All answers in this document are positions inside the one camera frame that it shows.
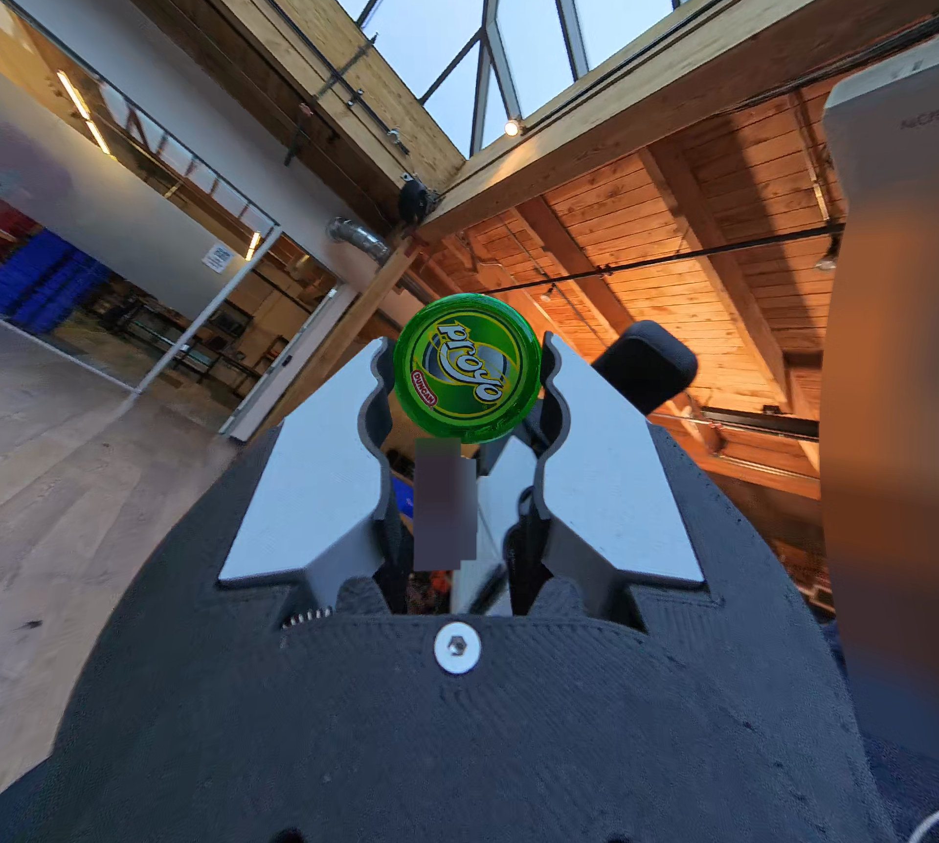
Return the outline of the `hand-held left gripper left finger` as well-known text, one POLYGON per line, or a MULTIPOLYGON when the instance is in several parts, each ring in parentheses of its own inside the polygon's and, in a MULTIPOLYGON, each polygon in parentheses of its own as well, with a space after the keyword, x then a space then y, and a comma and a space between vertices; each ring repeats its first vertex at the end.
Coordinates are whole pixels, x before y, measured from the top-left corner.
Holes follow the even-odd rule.
POLYGON ((393 341, 370 342, 288 414, 219 572, 226 588, 299 584, 316 609, 351 579, 396 572, 403 526, 381 447, 393 341))

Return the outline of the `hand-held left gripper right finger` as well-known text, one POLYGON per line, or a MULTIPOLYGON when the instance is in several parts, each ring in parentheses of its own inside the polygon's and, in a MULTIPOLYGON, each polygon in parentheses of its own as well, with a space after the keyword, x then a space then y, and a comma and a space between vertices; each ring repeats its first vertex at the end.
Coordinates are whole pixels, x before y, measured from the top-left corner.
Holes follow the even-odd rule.
POLYGON ((542 561, 574 582, 587 610, 609 610, 628 583, 705 587, 648 416, 558 335, 546 334, 534 480, 547 523, 542 561))

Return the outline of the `green yoyo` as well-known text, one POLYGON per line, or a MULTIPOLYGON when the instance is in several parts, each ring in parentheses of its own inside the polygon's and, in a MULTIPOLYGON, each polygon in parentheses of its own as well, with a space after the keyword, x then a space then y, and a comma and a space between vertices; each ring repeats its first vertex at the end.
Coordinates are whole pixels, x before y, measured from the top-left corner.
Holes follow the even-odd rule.
POLYGON ((541 390, 530 323, 496 297, 440 298, 409 320, 393 350, 394 388, 432 438, 481 445, 510 435, 541 390))

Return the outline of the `black ceiling-mounted device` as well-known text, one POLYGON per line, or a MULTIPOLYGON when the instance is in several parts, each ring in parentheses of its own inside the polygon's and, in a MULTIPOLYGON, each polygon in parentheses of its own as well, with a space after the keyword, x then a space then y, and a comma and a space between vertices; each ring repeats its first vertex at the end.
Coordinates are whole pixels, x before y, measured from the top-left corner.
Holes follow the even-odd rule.
POLYGON ((402 178, 404 184, 397 202, 399 217, 405 226, 417 226, 437 208, 440 194, 411 174, 405 173, 402 178))

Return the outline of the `stack of blue bins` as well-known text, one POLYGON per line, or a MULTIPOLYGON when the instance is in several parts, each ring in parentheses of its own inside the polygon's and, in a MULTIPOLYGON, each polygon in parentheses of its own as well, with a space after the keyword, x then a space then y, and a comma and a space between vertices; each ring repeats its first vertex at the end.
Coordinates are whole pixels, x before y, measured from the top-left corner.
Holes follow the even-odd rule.
POLYGON ((104 263, 42 229, 1 266, 1 314, 34 336, 57 328, 111 277, 104 263))

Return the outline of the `person's blue shirt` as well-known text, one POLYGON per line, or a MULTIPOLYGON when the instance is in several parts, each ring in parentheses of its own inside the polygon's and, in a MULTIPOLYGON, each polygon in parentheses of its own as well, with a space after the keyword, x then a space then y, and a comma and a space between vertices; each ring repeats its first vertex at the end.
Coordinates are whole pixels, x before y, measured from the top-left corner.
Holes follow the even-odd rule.
POLYGON ((906 670, 846 658, 836 621, 821 630, 851 698, 876 790, 898 841, 938 840, 937 698, 906 670))

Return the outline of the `glass partition with metal frame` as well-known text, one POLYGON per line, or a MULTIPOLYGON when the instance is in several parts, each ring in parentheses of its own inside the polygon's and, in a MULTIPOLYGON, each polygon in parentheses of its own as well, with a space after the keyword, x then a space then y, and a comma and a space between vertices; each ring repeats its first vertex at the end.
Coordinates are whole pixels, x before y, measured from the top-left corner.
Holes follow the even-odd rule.
POLYGON ((140 396, 191 387, 246 440, 319 343, 341 286, 252 198, 11 0, 2 0, 2 264, 48 229, 111 270, 34 336, 140 396), (237 255, 202 264, 221 242, 237 255))

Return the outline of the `silver ventilation duct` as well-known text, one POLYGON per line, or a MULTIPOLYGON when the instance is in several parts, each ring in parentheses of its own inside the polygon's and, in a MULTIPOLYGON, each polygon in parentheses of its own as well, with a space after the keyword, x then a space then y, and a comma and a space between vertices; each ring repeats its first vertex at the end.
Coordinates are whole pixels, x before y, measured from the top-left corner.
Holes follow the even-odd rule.
POLYGON ((352 218, 333 218, 328 223, 326 232, 334 242, 352 246, 378 266, 384 266, 392 255, 391 247, 381 237, 352 218))

